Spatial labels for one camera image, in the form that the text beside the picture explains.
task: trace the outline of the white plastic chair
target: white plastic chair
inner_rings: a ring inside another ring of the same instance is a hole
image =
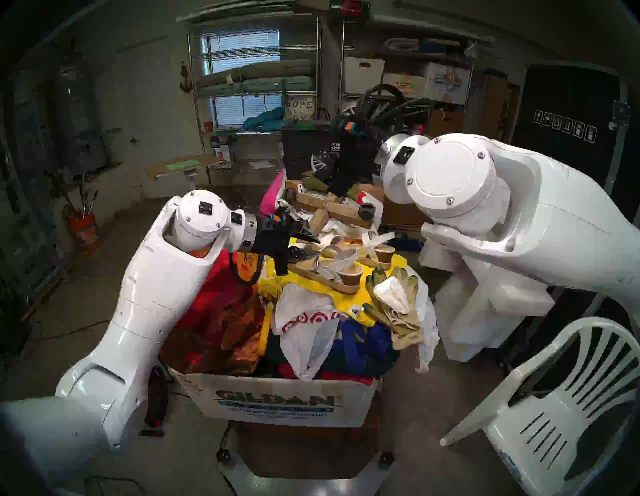
[[[586,363],[594,327],[601,328],[602,334]],[[508,401],[525,379],[576,333],[580,334],[578,359],[562,384],[544,398],[527,397],[509,407]],[[603,355],[610,340],[614,340],[611,352]],[[613,406],[635,398],[636,386],[629,385],[640,376],[639,364],[640,346],[624,327],[599,317],[578,319],[544,350],[513,369],[440,444],[448,446],[484,429],[527,494],[555,494],[565,484],[564,476],[576,457],[578,439],[586,428]]]

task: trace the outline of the window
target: window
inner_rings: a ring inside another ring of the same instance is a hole
[[[211,33],[200,37],[205,75],[256,62],[280,60],[280,32],[276,29]],[[236,126],[248,117],[282,105],[281,93],[212,97],[211,115],[220,126]]]

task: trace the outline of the tan sandal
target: tan sandal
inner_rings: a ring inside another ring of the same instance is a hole
[[[344,294],[355,294],[360,290],[360,281],[364,270],[355,264],[358,250],[338,248],[337,256],[332,260],[320,260],[315,257],[297,264],[289,264],[289,271],[335,289]]]
[[[368,233],[363,234],[362,247],[358,251],[360,255],[358,262],[374,268],[381,265],[385,271],[389,270],[396,249],[384,243],[395,238],[395,236],[395,232],[388,232],[373,238],[369,238]]]

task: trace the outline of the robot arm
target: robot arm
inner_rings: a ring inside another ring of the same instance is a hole
[[[385,193],[393,187],[433,219],[426,238],[546,284],[600,292],[640,321],[640,232],[591,178],[483,136],[391,141],[378,156]],[[478,239],[500,221],[505,186],[502,232]]]
[[[0,444],[13,447],[0,451],[1,483],[19,493],[27,474],[42,489],[34,494],[49,493],[105,448],[121,450],[146,414],[147,381],[165,338],[222,249],[286,257],[299,226],[281,217],[274,223],[230,211],[209,191],[169,200],[125,271],[96,348],[65,373],[54,397],[0,404]]]

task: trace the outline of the gildan box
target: gildan box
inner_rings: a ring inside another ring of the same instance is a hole
[[[206,417],[300,427],[362,427],[379,381],[171,374]]]

